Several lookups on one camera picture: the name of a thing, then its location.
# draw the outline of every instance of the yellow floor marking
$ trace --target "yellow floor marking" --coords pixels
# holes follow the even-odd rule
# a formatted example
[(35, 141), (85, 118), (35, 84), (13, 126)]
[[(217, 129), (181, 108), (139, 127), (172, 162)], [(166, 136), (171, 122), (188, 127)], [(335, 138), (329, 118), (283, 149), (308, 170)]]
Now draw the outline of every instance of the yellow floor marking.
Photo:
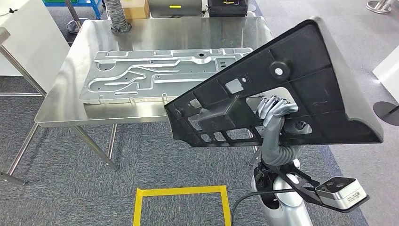
[(133, 214), (132, 226), (140, 226), (143, 197), (164, 196), (164, 195), (181, 195), (181, 194), (202, 194), (202, 193), (220, 193), (220, 197), (222, 199), (224, 224), (225, 224), (225, 226), (231, 226), (229, 198), (227, 197), (227, 189), (226, 189), (225, 185), (203, 186), (203, 187), (162, 188), (162, 189), (148, 189), (148, 190), (141, 190), (141, 189), (137, 188), (135, 212)]

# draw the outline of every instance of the black bracket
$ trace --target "black bracket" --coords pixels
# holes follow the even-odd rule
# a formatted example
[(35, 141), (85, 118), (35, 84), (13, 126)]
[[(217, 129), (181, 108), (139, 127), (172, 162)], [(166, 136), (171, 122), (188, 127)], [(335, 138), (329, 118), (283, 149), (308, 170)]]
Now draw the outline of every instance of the black bracket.
[[(279, 87), (299, 107), (285, 116), (281, 145), (383, 141), (381, 125), (320, 18), (303, 21), (165, 105), (173, 138), (193, 147), (260, 146), (262, 120), (247, 100)], [(312, 133), (286, 128), (300, 122)], [(229, 131), (235, 129), (248, 129), (252, 137), (234, 139)]]

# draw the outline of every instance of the black cable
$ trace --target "black cable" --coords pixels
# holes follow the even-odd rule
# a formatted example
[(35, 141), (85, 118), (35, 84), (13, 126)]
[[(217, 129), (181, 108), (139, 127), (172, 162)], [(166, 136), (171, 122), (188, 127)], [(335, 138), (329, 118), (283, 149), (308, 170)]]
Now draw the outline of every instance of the black cable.
[(10, 14), (10, 13), (15, 13), (15, 12), (17, 12), (17, 11), (18, 11), (18, 9), (13, 10), (12, 8), (9, 8), (8, 13), (3, 14), (3, 15), (0, 15), (0, 16), (5, 16), (5, 15), (8, 15), (8, 14)]
[(277, 194), (277, 193), (287, 193), (287, 192), (294, 192), (294, 189), (282, 189), (282, 190), (275, 190), (275, 191), (261, 191), (261, 192), (251, 192), (248, 193), (242, 197), (240, 197), (235, 204), (233, 205), (233, 208), (231, 209), (231, 226), (234, 226), (234, 212), (236, 211), (237, 206), (239, 205), (239, 203), (241, 201), (243, 201), (246, 198), (249, 198), (251, 196), (255, 196), (255, 195), (260, 195), (260, 194)]

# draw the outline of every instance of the black bin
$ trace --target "black bin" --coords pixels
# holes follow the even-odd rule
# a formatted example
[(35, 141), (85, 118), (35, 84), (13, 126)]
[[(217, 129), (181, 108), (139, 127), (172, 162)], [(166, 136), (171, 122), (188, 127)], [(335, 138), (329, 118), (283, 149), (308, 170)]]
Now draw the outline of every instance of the black bin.
[[(234, 1), (239, 4), (226, 4)], [(246, 16), (248, 11), (247, 0), (208, 0), (209, 17), (240, 17)]]

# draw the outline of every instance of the cardboard box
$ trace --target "cardboard box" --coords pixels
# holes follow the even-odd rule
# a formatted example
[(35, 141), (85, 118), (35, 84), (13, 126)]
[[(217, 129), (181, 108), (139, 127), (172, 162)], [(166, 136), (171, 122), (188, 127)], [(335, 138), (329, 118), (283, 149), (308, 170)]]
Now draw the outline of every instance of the cardboard box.
[(150, 17), (147, 0), (122, 0), (126, 19), (146, 19)]

